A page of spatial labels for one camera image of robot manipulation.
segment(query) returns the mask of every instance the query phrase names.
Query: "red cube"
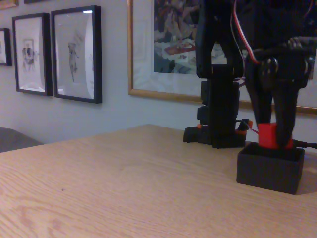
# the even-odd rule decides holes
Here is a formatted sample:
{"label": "red cube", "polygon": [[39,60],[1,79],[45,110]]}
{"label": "red cube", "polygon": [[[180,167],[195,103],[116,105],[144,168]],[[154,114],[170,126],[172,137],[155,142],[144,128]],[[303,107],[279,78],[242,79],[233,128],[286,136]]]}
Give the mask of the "red cube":
{"label": "red cube", "polygon": [[[276,123],[259,124],[259,146],[269,149],[280,149],[276,142]],[[293,139],[290,139],[286,149],[293,148]]]}

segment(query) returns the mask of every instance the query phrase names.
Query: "painting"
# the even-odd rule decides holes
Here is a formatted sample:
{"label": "painting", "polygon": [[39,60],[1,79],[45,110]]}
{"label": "painting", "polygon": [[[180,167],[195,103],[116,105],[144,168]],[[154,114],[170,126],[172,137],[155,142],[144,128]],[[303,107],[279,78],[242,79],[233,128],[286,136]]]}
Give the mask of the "painting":
{"label": "painting", "polygon": [[101,8],[53,11],[52,29],[55,96],[102,103]]}
{"label": "painting", "polygon": [[12,25],[16,90],[52,96],[50,15],[13,17]]}
{"label": "painting", "polygon": [[0,0],[0,10],[18,6],[18,0]]}
{"label": "painting", "polygon": [[[201,103],[201,82],[196,75],[195,37],[199,0],[127,0],[128,94],[180,102]],[[213,64],[227,64],[215,44]],[[301,89],[298,112],[317,114],[317,70]],[[240,108],[251,109],[250,96],[240,88]]]}
{"label": "painting", "polygon": [[0,66],[12,66],[10,30],[0,29]]}

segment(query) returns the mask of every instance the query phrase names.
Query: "wooden table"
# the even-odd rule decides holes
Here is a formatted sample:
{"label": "wooden table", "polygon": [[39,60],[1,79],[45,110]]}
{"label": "wooden table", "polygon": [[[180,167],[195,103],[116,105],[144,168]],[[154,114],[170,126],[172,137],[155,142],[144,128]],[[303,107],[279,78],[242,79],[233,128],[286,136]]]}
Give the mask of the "wooden table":
{"label": "wooden table", "polygon": [[0,154],[1,238],[315,238],[317,156],[298,195],[237,184],[240,149],[143,126]]}

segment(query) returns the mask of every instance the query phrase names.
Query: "gray couch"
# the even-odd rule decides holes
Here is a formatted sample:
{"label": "gray couch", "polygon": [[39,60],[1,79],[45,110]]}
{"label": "gray couch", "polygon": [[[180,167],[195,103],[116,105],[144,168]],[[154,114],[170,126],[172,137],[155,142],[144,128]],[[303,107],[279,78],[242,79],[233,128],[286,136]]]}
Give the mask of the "gray couch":
{"label": "gray couch", "polygon": [[0,153],[37,145],[43,145],[43,143],[16,130],[0,127]]}

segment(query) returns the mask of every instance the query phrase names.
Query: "wall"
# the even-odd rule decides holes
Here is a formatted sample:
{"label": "wall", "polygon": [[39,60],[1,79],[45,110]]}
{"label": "wall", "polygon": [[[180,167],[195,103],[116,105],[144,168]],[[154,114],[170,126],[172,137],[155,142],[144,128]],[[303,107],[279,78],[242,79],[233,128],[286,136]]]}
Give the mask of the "wall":
{"label": "wall", "polygon": [[[55,142],[122,128],[154,124],[184,129],[197,124],[199,105],[127,95],[126,0],[50,0],[0,11],[0,27],[12,29],[11,17],[53,10],[102,7],[102,105],[25,95],[15,90],[14,67],[0,67],[0,126],[21,131],[42,142]],[[254,119],[241,110],[239,118]],[[317,117],[298,116],[294,137],[317,141]],[[256,141],[253,133],[248,139]]]}

